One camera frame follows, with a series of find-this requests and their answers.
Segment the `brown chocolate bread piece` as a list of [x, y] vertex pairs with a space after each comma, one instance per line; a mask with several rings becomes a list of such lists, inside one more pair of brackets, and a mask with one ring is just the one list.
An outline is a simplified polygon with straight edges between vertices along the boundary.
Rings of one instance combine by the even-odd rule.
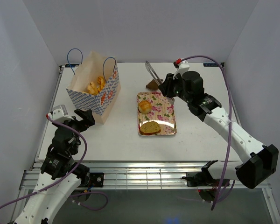
[[152, 80], [150, 81], [147, 85], [146, 85], [146, 88], [149, 90], [149, 91], [158, 91], [159, 89], [159, 85], [162, 84], [162, 79], [161, 79], [161, 82], [160, 83], [156, 83], [155, 80]]

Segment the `metal serving tongs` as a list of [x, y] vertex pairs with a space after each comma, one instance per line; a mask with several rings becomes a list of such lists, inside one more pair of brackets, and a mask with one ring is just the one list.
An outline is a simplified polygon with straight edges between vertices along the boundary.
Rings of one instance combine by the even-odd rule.
[[163, 83], [161, 81], [161, 79], [159, 78], [159, 76], [157, 75], [157, 73], [155, 72], [155, 70], [153, 69], [153, 67], [150, 64], [150, 62], [147, 61], [147, 60], [145, 61], [145, 67], [146, 67], [147, 71], [150, 73], [150, 75], [153, 77], [153, 80], [158, 85], [158, 89], [161, 91], [163, 96], [165, 96], [167, 98], [167, 100], [169, 101], [169, 103], [171, 105], [174, 105], [175, 100], [173, 98], [170, 98], [168, 96], [168, 94], [167, 94], [167, 90], [170, 87], [169, 82], [174, 80], [174, 75], [173, 74], [168, 74], [169, 75], [169, 79], [165, 78], [165, 83]]

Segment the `croissant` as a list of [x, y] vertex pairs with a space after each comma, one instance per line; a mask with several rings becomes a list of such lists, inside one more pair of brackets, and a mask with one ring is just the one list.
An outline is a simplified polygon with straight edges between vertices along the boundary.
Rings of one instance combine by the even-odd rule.
[[90, 84], [87, 86], [87, 90], [91, 95], [98, 95], [98, 88], [94, 82], [90, 82]]

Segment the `blue checkered paper bag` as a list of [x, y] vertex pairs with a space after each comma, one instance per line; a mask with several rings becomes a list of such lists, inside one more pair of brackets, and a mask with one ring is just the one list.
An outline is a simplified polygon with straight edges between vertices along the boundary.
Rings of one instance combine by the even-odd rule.
[[121, 89], [117, 60], [91, 51], [73, 73], [66, 88], [73, 105], [90, 109], [95, 122], [104, 124]]

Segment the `long twisted bread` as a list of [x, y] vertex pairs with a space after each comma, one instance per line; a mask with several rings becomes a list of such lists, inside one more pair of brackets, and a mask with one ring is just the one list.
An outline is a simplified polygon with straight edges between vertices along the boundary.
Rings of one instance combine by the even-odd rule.
[[106, 82], [105, 82], [105, 78], [102, 76], [99, 76], [97, 78], [97, 83], [98, 83], [98, 92], [101, 92], [102, 89], [104, 88]]

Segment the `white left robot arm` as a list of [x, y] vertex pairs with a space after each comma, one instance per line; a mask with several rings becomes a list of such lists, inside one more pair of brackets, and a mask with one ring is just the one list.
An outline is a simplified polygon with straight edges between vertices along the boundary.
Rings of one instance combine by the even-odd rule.
[[33, 194], [14, 220], [15, 224], [51, 224], [75, 188], [89, 183], [89, 168], [75, 162], [73, 156], [85, 140], [81, 132], [93, 126], [95, 120], [91, 110], [76, 109], [74, 112], [81, 120], [69, 116], [64, 105], [55, 107], [46, 115], [57, 129]]

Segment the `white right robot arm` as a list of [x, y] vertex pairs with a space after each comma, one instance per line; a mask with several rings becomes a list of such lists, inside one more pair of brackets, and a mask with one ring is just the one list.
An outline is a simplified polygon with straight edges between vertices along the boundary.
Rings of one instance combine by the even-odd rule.
[[209, 161], [199, 173], [188, 178], [195, 186], [213, 185], [225, 171], [226, 180], [240, 181], [253, 189], [276, 171], [278, 149], [273, 144], [264, 145], [239, 124], [232, 123], [221, 103], [204, 92], [203, 79], [198, 72], [169, 73], [159, 90], [167, 98], [179, 97], [186, 102], [190, 112], [213, 128], [240, 158], [240, 161], [228, 162], [227, 166], [218, 160]]

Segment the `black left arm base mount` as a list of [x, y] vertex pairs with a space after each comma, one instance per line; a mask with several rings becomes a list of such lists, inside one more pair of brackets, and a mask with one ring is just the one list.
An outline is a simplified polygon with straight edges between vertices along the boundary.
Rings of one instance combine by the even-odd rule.
[[88, 173], [83, 186], [101, 188], [104, 186], [104, 177], [104, 173]]

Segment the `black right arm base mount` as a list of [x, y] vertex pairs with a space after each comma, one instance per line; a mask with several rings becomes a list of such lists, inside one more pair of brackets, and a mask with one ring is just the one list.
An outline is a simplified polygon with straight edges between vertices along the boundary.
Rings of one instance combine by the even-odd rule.
[[187, 172], [182, 180], [186, 181], [188, 187], [212, 186], [216, 182], [210, 174], [202, 171]]

